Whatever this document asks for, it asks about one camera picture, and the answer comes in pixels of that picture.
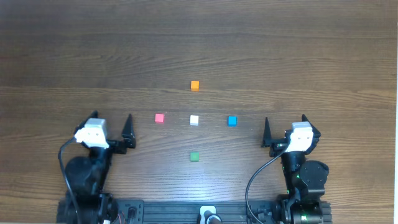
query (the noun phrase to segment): white cube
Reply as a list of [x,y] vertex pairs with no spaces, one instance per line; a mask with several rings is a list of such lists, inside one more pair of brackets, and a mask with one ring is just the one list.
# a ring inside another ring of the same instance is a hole
[[199,125],[199,116],[197,115],[191,115],[191,125],[198,126]]

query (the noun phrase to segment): orange cube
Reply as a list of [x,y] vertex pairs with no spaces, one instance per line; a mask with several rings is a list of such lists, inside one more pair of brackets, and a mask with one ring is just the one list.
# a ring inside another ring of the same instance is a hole
[[199,91],[199,81],[191,81],[191,91]]

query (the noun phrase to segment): wooden table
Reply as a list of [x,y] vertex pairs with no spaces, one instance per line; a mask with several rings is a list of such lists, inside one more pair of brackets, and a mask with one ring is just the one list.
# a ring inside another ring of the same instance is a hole
[[[107,179],[116,197],[243,201],[269,160],[265,117],[282,137],[305,113],[334,222],[392,223],[396,22],[389,0],[0,0],[0,221],[55,221],[58,149],[99,110],[112,138],[134,117],[137,148]],[[284,192],[276,162],[249,197]]]

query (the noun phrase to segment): green cube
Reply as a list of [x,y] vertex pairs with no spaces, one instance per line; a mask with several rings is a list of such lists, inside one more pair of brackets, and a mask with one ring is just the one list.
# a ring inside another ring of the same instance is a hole
[[191,152],[191,162],[199,161],[199,152]]

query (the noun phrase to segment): small cube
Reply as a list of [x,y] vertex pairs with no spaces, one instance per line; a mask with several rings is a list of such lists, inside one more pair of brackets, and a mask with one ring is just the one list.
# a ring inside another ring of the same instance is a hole
[[190,123],[191,123],[191,125],[198,126],[199,125],[199,116],[191,115]]
[[229,116],[228,117],[228,126],[229,127],[236,127],[237,124],[237,117],[236,116]]
[[191,152],[191,162],[199,161],[199,152]]
[[191,91],[199,91],[199,81],[191,81]]
[[155,123],[164,124],[164,114],[155,114]]

